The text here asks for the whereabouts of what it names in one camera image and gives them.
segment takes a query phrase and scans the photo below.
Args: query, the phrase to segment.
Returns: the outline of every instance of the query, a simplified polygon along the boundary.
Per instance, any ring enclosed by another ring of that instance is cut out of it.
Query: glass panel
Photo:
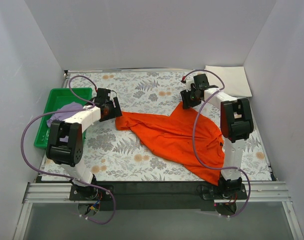
[[[105,220],[111,212],[95,218]],[[107,225],[97,225],[78,216],[76,203],[34,203],[24,239],[27,240],[291,240],[281,202],[250,202],[231,219],[201,214],[198,210],[120,210]]]

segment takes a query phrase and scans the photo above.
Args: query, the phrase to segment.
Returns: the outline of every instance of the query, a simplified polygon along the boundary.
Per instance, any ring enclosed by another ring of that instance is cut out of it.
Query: white wall
[[[24,0],[0,0],[0,240],[12,239],[26,184],[36,176],[21,157],[21,133],[62,80],[63,71]],[[32,126],[25,141],[35,166],[43,153],[33,147],[37,128]]]
[[[25,0],[67,70],[243,65],[276,0]]]
[[[252,107],[272,168],[304,234],[304,0],[278,0],[246,61]]]

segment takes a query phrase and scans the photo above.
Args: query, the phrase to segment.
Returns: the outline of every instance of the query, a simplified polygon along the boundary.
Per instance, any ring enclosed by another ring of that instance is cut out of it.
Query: orange cloth
[[[197,112],[178,104],[170,116],[123,112],[116,118],[118,130],[132,130],[151,152],[179,164],[205,181],[217,185],[220,171],[203,167],[192,145],[193,124]],[[215,168],[224,163],[222,133],[209,118],[200,115],[196,127],[196,149],[201,160]]]

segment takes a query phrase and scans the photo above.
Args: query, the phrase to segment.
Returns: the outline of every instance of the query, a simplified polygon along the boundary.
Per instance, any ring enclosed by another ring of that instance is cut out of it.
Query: floral tablecloth
[[[173,72],[111,72],[85,73],[99,88],[117,92],[122,111],[169,116],[181,101],[184,85],[182,71]],[[84,78],[72,81],[73,88],[94,87]],[[202,114],[218,126],[220,112],[211,104]],[[115,119],[96,122],[86,132],[83,149],[86,166],[99,181],[201,181],[182,165],[153,155],[131,131],[117,131]],[[45,171],[67,174],[63,168],[47,159]],[[253,181],[271,180],[261,140],[255,129],[246,141],[242,169]],[[43,176],[43,181],[63,180],[61,177]]]

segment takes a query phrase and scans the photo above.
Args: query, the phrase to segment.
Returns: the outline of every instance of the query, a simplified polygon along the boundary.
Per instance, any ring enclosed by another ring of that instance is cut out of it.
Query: metal frame
[[[67,74],[75,74],[75,73],[78,73],[78,74],[87,74],[87,73],[115,73],[115,72],[155,72],[155,71],[158,71],[158,72],[168,72],[168,71],[172,71],[172,72],[185,72],[185,71],[191,71],[192,69],[185,69],[185,68],[121,68],[121,69],[102,69],[102,70],[82,70],[82,71],[71,71],[69,70],[67,72]]]
[[[244,183],[244,185],[248,191],[248,184]],[[29,183],[26,188],[21,215],[13,239],[23,239],[33,203],[89,203],[89,201],[70,201],[70,191],[70,183]],[[292,206],[291,195],[284,181],[251,182],[251,197],[249,201],[282,202],[294,239],[304,239]]]
[[[301,228],[298,224],[296,214],[294,212],[293,203],[291,201],[284,201],[283,207],[285,210],[285,214],[287,217],[287,221],[290,225],[290,228],[292,230],[292,234],[295,240],[303,240],[303,234],[301,231]]]

